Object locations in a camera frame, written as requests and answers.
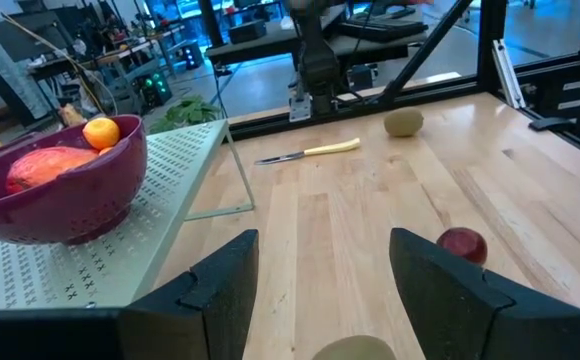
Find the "metal shelf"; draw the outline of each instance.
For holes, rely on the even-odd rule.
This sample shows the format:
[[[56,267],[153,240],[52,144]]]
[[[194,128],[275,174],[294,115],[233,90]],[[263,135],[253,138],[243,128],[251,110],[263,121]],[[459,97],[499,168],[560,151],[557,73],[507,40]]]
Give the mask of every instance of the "metal shelf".
[[[126,306],[150,292],[225,136],[241,169],[225,120],[148,136],[146,178],[129,215],[94,241],[0,242],[0,309]],[[251,198],[237,211],[252,208]]]

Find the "kitchen knife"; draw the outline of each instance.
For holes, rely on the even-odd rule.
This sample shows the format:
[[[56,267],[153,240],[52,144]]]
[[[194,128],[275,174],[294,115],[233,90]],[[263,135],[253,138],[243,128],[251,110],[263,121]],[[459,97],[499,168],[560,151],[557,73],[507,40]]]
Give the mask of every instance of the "kitchen knife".
[[[264,159],[264,160],[257,160],[254,163],[256,165],[267,165],[267,164],[273,164],[276,162],[301,159],[302,157],[305,157],[305,156],[323,155],[323,154],[331,154],[331,153],[335,153],[335,152],[349,151],[349,150],[353,150],[353,149],[358,148],[360,144],[361,144],[361,140],[359,140],[359,138],[356,138],[354,140],[350,140],[350,141],[346,141],[346,142],[342,142],[342,143],[338,143],[338,144],[320,146],[320,147],[316,147],[316,148],[312,148],[312,149],[307,149],[304,151],[299,151],[299,152],[293,153],[293,154],[277,156],[277,157]]]

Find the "butcher block countertop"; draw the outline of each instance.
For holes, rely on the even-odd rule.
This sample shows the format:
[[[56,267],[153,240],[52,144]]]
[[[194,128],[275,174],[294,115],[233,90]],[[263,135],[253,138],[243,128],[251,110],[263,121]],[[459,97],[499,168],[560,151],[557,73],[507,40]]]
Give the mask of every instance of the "butcher block countertop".
[[[485,237],[486,268],[580,307],[580,150],[531,131],[489,94],[420,108],[423,129],[407,139],[389,138],[379,114],[238,142],[255,210],[186,223],[155,286],[258,229],[244,359],[309,360],[357,334],[383,339],[397,359],[423,359],[390,268],[390,229],[434,241],[465,226]],[[254,165],[355,137],[350,152]],[[195,209],[245,200],[222,149]]]

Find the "apple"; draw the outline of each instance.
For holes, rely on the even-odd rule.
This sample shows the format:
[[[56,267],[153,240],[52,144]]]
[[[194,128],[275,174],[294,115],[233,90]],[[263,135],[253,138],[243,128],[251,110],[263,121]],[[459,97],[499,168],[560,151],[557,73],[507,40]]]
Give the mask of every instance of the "apple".
[[[477,265],[483,265],[488,257],[488,245],[483,236],[464,227],[446,230],[437,239],[437,245]]]

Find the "bowl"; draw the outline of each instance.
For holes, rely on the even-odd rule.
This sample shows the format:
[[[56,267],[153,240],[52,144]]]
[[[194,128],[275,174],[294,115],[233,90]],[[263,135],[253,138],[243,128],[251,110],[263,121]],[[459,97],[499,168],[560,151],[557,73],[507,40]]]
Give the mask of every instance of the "bowl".
[[[46,136],[29,134],[0,147],[0,241],[83,244],[126,217],[146,173],[146,135],[138,116],[112,119],[121,130],[121,140],[112,150],[16,194],[8,194],[5,187],[12,163],[40,148],[91,148],[82,135],[85,125]]]

